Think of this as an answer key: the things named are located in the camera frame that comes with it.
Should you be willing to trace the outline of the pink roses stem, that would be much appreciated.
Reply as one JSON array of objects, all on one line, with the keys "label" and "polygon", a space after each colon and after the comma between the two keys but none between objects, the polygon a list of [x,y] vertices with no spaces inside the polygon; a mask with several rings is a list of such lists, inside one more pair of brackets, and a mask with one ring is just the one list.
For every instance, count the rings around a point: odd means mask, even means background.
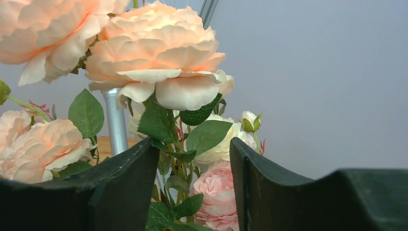
[{"label": "pink roses stem", "polygon": [[203,194],[194,221],[214,231],[238,231],[233,175],[229,162],[211,166],[192,185],[190,195]]}]

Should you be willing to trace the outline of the peach roses stem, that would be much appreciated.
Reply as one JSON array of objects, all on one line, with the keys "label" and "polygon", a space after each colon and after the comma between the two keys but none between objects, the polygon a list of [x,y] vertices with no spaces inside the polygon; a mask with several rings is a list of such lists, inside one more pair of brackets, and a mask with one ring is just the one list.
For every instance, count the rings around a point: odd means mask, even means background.
[{"label": "peach roses stem", "polygon": [[[225,54],[211,28],[190,7],[156,1],[126,11],[126,0],[3,0],[0,61],[23,64],[19,86],[86,70],[88,90],[120,88],[117,108],[157,103],[198,110],[231,90],[218,66]],[[159,150],[144,231],[209,231],[194,221],[203,194],[190,195],[193,162]]]},{"label": "peach roses stem", "polygon": [[68,109],[66,119],[54,108],[25,103],[11,96],[0,84],[0,101],[12,101],[21,110],[9,110],[0,117],[0,176],[24,183],[60,180],[99,162],[97,134],[104,113],[99,101],[82,90]]}]

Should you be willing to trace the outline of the white roses stem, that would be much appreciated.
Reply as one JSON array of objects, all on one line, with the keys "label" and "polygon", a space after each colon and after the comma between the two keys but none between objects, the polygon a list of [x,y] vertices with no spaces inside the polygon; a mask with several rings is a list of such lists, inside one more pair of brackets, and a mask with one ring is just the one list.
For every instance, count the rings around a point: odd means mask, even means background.
[{"label": "white roses stem", "polygon": [[197,167],[209,167],[230,160],[230,141],[237,137],[251,148],[257,148],[257,138],[245,124],[260,119],[250,111],[244,111],[239,122],[223,118],[223,99],[215,98],[198,110],[177,111],[165,109],[157,103],[138,103],[130,109],[129,132],[135,137],[154,138],[153,146],[161,153],[183,163],[193,162]]}]

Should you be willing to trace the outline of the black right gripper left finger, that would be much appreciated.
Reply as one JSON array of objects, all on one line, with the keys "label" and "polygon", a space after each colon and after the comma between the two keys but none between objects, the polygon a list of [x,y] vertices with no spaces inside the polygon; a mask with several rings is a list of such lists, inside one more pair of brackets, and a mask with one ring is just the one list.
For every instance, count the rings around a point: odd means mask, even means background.
[{"label": "black right gripper left finger", "polygon": [[146,138],[62,181],[0,181],[3,231],[142,231],[159,150]]}]

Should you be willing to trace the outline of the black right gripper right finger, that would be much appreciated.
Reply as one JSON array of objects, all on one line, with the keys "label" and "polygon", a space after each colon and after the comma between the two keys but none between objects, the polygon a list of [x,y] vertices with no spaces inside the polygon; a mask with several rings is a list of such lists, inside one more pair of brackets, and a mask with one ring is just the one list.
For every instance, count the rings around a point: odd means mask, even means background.
[{"label": "black right gripper right finger", "polygon": [[242,231],[405,231],[406,169],[339,169],[313,180],[230,143]]}]

